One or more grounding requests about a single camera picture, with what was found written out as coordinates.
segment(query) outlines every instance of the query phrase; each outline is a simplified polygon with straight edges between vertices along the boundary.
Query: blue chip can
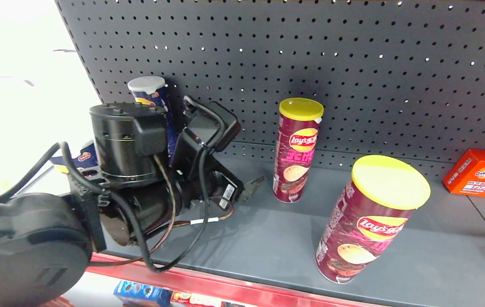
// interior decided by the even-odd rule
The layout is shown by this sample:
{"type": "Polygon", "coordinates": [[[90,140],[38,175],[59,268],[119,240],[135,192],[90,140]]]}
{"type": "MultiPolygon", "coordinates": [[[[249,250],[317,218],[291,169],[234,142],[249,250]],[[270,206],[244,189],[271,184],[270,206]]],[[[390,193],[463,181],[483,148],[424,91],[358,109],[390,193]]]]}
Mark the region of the blue chip can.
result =
{"type": "Polygon", "coordinates": [[[178,141],[174,118],[166,94],[165,79],[160,76],[143,76],[134,78],[127,84],[136,102],[157,105],[166,109],[166,137],[168,143],[168,157],[172,158],[178,141]]]}

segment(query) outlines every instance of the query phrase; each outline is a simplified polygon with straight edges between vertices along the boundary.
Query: orange box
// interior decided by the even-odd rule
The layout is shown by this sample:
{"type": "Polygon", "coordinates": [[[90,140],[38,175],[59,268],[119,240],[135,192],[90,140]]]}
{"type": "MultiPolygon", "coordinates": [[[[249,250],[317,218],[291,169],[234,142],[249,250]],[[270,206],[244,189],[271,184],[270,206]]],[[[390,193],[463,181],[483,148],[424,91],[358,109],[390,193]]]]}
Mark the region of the orange box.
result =
{"type": "Polygon", "coordinates": [[[443,185],[454,194],[485,197],[485,150],[468,149],[443,178],[443,185]]]}
{"type": "Polygon", "coordinates": [[[221,299],[184,292],[172,293],[170,305],[172,307],[225,307],[221,299]]]}

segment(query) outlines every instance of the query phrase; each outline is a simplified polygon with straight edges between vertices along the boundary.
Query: white lid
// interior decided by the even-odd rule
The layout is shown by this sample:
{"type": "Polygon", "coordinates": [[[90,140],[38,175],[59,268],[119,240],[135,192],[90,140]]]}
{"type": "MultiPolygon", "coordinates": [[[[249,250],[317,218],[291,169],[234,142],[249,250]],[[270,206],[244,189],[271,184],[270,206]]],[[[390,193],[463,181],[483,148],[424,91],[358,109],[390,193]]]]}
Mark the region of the white lid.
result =
{"type": "Polygon", "coordinates": [[[165,79],[160,76],[143,76],[139,78],[134,78],[129,81],[127,86],[129,90],[133,92],[145,92],[147,94],[152,94],[164,87],[166,84],[165,79]]]}

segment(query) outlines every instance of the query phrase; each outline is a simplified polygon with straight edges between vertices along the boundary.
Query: blue package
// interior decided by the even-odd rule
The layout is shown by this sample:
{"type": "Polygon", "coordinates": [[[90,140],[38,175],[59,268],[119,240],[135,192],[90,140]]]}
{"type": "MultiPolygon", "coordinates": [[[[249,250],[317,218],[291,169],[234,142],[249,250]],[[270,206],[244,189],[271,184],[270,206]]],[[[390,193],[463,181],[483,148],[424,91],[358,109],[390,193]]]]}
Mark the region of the blue package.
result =
{"type": "Polygon", "coordinates": [[[168,307],[172,291],[149,286],[149,284],[122,280],[117,284],[113,295],[128,306],[168,307]]]}
{"type": "MultiPolygon", "coordinates": [[[[68,173],[66,163],[64,163],[63,157],[53,157],[49,159],[56,169],[61,173],[68,173]]],[[[80,171],[89,167],[98,166],[98,157],[96,157],[96,150],[94,149],[94,142],[89,141],[80,151],[80,155],[77,158],[72,159],[73,165],[80,171]]]]}
{"type": "Polygon", "coordinates": [[[136,102],[148,105],[157,105],[166,109],[166,137],[168,143],[168,156],[172,158],[178,141],[174,118],[168,102],[165,79],[160,76],[143,76],[134,78],[127,84],[133,93],[136,102]]]}

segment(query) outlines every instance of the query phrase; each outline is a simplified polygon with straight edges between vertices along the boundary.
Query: red chip canister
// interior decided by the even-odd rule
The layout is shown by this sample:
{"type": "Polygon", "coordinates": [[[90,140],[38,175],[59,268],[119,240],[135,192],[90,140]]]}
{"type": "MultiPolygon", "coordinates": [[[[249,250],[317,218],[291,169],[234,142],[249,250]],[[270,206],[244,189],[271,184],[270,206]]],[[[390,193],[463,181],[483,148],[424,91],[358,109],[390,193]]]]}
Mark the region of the red chip canister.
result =
{"type": "Polygon", "coordinates": [[[281,202],[301,198],[324,106],[305,98],[290,98],[280,103],[273,192],[281,202]]]}
{"type": "Polygon", "coordinates": [[[430,185],[410,165],[386,156],[361,157],[318,244],[318,270],[332,282],[349,282],[429,197],[430,185]]]}

